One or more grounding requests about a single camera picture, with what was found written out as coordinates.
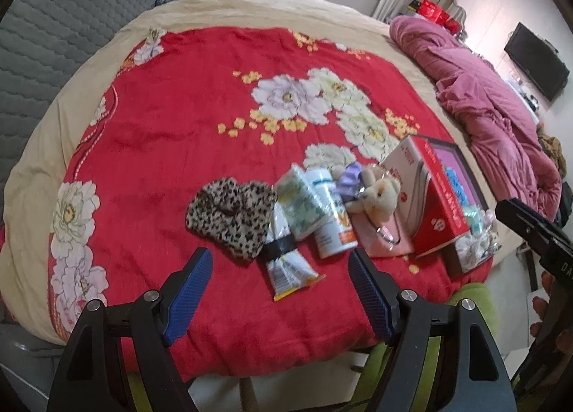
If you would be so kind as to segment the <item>person right hand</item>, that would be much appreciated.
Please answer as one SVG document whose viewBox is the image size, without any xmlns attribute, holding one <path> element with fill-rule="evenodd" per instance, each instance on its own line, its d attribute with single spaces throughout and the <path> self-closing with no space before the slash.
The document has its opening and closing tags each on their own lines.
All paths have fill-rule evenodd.
<svg viewBox="0 0 573 412">
<path fill-rule="evenodd" d="M 546 295 L 549 297 L 553 291 L 555 278 L 548 271 L 543 270 L 541 274 L 541 284 Z M 532 300 L 532 309 L 538 316 L 539 320 L 529 327 L 529 333 L 536 338 L 542 327 L 542 322 L 545 320 L 549 307 L 549 301 L 546 298 L 535 296 Z"/>
</svg>

